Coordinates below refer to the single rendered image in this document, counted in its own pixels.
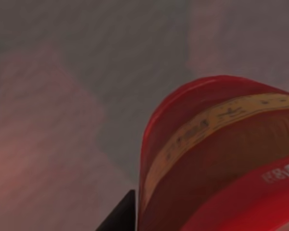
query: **yellow label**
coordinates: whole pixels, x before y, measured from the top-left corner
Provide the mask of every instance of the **yellow label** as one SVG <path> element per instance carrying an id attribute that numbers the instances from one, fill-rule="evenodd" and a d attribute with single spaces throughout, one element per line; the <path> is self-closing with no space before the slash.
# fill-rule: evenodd
<path id="1" fill-rule="evenodd" d="M 157 154 L 144 182 L 141 210 L 145 210 L 156 186 L 172 166 L 209 135 L 245 118 L 285 109 L 289 109 L 289 95 L 268 93 L 228 100 L 196 115 L 182 125 Z"/>

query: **red container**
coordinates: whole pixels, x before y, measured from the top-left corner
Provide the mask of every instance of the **red container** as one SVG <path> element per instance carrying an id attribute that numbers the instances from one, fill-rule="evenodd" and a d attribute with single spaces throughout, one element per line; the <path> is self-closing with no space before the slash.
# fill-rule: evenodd
<path id="1" fill-rule="evenodd" d="M 289 221 L 289 93 L 197 79 L 151 116 L 139 231 L 270 231 Z"/>

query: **black object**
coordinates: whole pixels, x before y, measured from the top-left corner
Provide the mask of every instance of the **black object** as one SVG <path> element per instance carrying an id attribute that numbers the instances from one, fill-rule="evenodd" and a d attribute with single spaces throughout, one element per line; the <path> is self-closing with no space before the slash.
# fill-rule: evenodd
<path id="1" fill-rule="evenodd" d="M 96 231 L 135 231 L 135 224 L 135 190 L 130 190 Z"/>

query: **gray background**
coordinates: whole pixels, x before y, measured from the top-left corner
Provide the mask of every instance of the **gray background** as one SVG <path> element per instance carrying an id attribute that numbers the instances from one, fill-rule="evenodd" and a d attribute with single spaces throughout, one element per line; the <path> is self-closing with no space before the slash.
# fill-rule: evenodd
<path id="1" fill-rule="evenodd" d="M 41 186 L 40 194 L 47 191 L 50 196 L 43 202 L 43 208 L 24 197 L 28 204 L 26 216 L 21 215 L 23 205 L 9 206 L 10 194 L 2 197 L 0 230 L 94 230 L 123 194 L 137 187 L 142 132 L 154 108 L 171 91 L 195 78 L 218 74 L 249 77 L 289 90 L 289 0 L 0 0 L 0 46 L 2 115 L 17 114 L 9 115 L 11 112 L 4 110 L 8 107 L 5 102 L 18 112 L 27 102 L 18 120 L 10 120 L 19 124 L 21 118 L 30 120 L 36 116 L 40 119 L 33 123 L 38 124 L 44 118 L 55 118 L 50 106 L 45 105 L 57 98 L 60 100 L 54 108 L 65 105 L 62 108 L 76 108 L 74 114 L 81 111 L 80 114 L 86 115 L 86 119 L 80 116 L 62 122 L 65 117 L 62 113 L 53 119 L 43 133 L 45 137 L 50 139 L 49 134 L 55 129 L 60 134 L 56 137 L 64 137 L 69 127 L 73 127 L 73 135 L 62 141 L 53 137 L 56 145 L 44 142 L 44 154 L 36 154 L 40 150 L 36 149 L 22 155 L 12 152 L 7 157 L 21 160 L 34 153 L 40 160 L 40 156 L 47 156 L 45 166 L 35 161 L 19 168 L 43 166 L 41 169 L 47 170 L 41 170 L 44 172 L 41 174 L 50 178 L 56 169 L 52 166 L 56 159 L 66 172 L 71 169 L 77 172 L 74 175 L 78 184 L 68 180 L 71 176 L 58 177 L 58 181 L 65 183 L 57 197 L 52 196 L 53 185 Z M 44 68 L 51 69 L 52 63 L 65 70 L 63 78 L 73 79 L 79 87 L 66 87 L 73 85 L 73 81 L 57 80 L 58 74 L 53 72 L 48 77 L 41 75 Z M 6 66 L 19 70 L 5 77 Z M 54 79 L 59 82 L 57 88 L 49 85 Z M 39 88 L 37 82 L 45 86 Z M 79 96 L 78 91 L 82 91 L 79 89 L 91 96 Z M 30 114 L 39 110 L 36 102 L 52 94 L 52 100 L 42 105 L 44 113 Z M 84 103 L 90 97 L 97 99 L 94 104 L 99 106 L 85 110 L 92 105 Z M 96 130 L 91 140 L 84 132 L 90 129 Z M 0 131 L 7 136 L 3 128 Z M 26 127 L 19 131 L 29 134 Z M 77 136 L 82 137 L 79 140 L 83 143 L 69 147 Z M 31 180 L 39 182 L 34 176 Z M 9 181 L 0 175 L 0 182 Z M 84 184 L 88 185 L 87 197 Z M 31 181 L 24 185 L 33 188 Z M 24 185 L 18 186 L 19 195 L 29 190 L 24 190 Z M 77 193 L 69 194 L 69 185 L 76 187 Z M 32 189 L 30 195 L 39 200 L 36 190 Z M 62 210 L 55 213 L 60 206 Z"/>

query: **textured surface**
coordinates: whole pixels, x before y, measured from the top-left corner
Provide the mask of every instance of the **textured surface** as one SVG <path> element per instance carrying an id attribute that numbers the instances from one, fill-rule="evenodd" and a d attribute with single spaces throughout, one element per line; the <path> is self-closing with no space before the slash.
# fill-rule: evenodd
<path id="1" fill-rule="evenodd" d="M 289 0 L 0 0 L 0 45 L 0 231 L 94 230 L 185 82 L 289 90 Z"/>

